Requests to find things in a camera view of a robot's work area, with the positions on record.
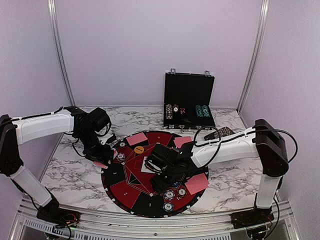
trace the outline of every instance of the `round game mat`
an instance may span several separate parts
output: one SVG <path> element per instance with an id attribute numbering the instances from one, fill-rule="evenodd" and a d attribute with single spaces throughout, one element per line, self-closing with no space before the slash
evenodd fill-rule
<path id="1" fill-rule="evenodd" d="M 115 144 L 117 157 L 113 164 L 101 173 L 101 179 L 110 199 L 123 210 L 142 217 L 162 218 L 181 213 L 195 204 L 205 190 L 190 194 L 185 182 L 190 173 L 174 183 L 164 193 L 154 191 L 150 179 L 155 173 L 142 172 L 144 160 L 151 154 L 157 143 L 175 148 L 177 134 L 164 131 L 144 131 L 144 141 L 129 145 L 127 138 Z M 193 175 L 205 173 L 208 168 L 199 169 Z"/>

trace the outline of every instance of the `white wall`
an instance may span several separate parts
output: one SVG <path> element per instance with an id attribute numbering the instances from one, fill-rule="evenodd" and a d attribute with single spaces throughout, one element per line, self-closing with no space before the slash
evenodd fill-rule
<path id="1" fill-rule="evenodd" d="M 77 105 L 162 105 L 164 73 L 214 73 L 211 105 L 236 108 L 259 0 L 57 0 Z"/>
<path id="2" fill-rule="evenodd" d="M 280 189 L 302 239 L 320 236 L 320 2 L 271 0 L 264 43 L 243 110 L 248 125 L 265 118 L 299 144 Z M 288 139 L 288 155 L 294 151 Z"/>
<path id="3" fill-rule="evenodd" d="M 69 105 L 47 1 L 1 0 L 0 23 L 0 115 L 33 115 Z M 57 140 L 48 136 L 20 147 L 21 159 L 36 177 Z M 0 239 L 7 240 L 22 195 L 3 174 L 0 182 Z"/>

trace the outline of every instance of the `case lid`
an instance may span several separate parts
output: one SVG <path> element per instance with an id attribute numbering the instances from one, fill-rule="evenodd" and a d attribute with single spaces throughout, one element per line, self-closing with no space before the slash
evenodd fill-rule
<path id="1" fill-rule="evenodd" d="M 215 77 L 204 74 L 166 73 L 164 103 L 209 105 Z"/>

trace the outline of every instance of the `white marble tabletop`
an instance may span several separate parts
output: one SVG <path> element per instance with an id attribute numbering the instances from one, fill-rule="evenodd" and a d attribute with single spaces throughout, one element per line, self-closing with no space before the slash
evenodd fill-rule
<path id="1" fill-rule="evenodd" d="M 94 108 L 83 107 L 86 112 Z M 178 129 L 163 128 L 163 107 L 103 107 L 110 116 L 112 127 L 118 140 L 145 131 L 168 131 L 181 136 Z M 235 133 L 245 129 L 235 110 L 212 109 L 216 127 L 229 127 Z M 208 134 L 204 131 L 199 139 Z M 61 204 L 126 213 L 113 203 L 105 192 L 101 180 L 101 168 L 72 149 L 73 139 L 64 135 L 43 176 L 42 183 L 53 193 Z M 76 147 L 82 152 L 82 145 Z M 259 160 L 242 159 L 215 163 L 209 168 L 209 188 L 198 202 L 181 214 L 232 211 L 254 205 L 259 188 L 262 165 Z"/>

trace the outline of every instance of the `orange disc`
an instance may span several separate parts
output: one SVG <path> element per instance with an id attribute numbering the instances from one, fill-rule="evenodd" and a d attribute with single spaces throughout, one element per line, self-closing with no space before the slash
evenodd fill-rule
<path id="1" fill-rule="evenodd" d="M 145 149 L 144 149 L 143 146 L 136 146 L 136 147 L 134 148 L 134 152 L 135 152 L 136 154 L 142 154 L 144 151 L 145 151 Z"/>

